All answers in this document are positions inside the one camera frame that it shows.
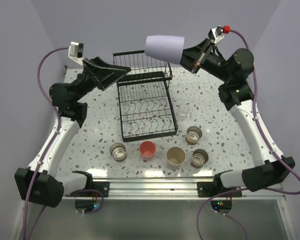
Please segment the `lilac plastic cup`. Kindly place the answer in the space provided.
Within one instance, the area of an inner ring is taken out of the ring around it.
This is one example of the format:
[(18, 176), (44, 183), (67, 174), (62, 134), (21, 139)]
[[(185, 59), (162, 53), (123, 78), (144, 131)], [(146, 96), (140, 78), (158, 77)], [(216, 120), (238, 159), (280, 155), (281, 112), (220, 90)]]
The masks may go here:
[(185, 38), (174, 35), (150, 35), (145, 41), (144, 53), (150, 58), (179, 65)]

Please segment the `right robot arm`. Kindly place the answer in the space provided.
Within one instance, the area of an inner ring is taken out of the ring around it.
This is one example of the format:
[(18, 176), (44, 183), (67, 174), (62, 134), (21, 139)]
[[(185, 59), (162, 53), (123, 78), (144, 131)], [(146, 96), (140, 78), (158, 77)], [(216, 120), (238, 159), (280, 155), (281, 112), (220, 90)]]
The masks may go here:
[(251, 192), (282, 183), (294, 159), (277, 149), (257, 110), (255, 95), (247, 78), (254, 71), (254, 55), (247, 48), (237, 49), (229, 59), (213, 53), (214, 44), (205, 39), (182, 51), (180, 65), (195, 74), (202, 69), (223, 81), (218, 96), (237, 122), (248, 144), (254, 166), (244, 170), (228, 170), (214, 176), (213, 192), (225, 196), (231, 189), (247, 188)]

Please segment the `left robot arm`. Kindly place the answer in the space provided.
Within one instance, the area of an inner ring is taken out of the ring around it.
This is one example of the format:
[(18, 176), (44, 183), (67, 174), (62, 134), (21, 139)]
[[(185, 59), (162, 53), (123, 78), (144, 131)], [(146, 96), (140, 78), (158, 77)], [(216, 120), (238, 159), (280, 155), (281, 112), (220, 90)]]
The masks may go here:
[(15, 182), (25, 204), (35, 203), (55, 208), (63, 196), (79, 192), (93, 193), (93, 177), (75, 170), (67, 180), (57, 180), (57, 170), (73, 137), (86, 120), (88, 104), (80, 102), (94, 89), (105, 91), (125, 77), (131, 68), (112, 65), (100, 57), (82, 59), (83, 70), (72, 82), (53, 84), (49, 89), (52, 105), (57, 108), (56, 127), (51, 131), (40, 152), (27, 168), (18, 168)]

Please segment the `coral pink plastic cup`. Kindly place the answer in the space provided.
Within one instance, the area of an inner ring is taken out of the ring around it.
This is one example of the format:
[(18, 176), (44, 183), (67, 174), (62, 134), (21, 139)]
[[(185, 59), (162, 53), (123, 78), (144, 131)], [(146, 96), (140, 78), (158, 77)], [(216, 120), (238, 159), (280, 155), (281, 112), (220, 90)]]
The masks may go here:
[(143, 141), (139, 146), (140, 156), (147, 162), (154, 158), (156, 151), (156, 145), (152, 141)]

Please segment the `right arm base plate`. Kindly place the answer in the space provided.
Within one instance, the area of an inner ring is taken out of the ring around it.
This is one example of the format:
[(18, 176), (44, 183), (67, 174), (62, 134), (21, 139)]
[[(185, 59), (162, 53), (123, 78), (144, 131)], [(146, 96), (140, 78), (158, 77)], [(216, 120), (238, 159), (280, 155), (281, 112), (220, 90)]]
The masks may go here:
[(199, 198), (210, 198), (221, 193), (240, 189), (236, 187), (225, 188), (223, 186), (217, 186), (212, 181), (199, 181), (196, 183), (196, 187)]

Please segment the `beige plastic cup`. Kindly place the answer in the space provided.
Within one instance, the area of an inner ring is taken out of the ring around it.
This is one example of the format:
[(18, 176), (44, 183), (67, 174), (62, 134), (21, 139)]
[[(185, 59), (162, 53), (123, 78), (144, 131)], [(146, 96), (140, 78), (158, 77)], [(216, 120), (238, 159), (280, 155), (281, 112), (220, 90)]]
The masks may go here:
[(166, 152), (167, 167), (170, 170), (178, 169), (186, 160), (185, 151), (177, 146), (171, 147)]

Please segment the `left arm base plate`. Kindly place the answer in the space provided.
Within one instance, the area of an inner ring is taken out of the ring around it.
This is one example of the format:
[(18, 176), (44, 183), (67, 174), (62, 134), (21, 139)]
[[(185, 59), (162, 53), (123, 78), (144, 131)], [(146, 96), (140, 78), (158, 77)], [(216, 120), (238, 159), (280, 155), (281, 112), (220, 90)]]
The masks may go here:
[(107, 198), (109, 196), (110, 183), (108, 181), (94, 181), (91, 189), (97, 190), (97, 192), (89, 191), (86, 193), (86, 196), (96, 198), (103, 196)]

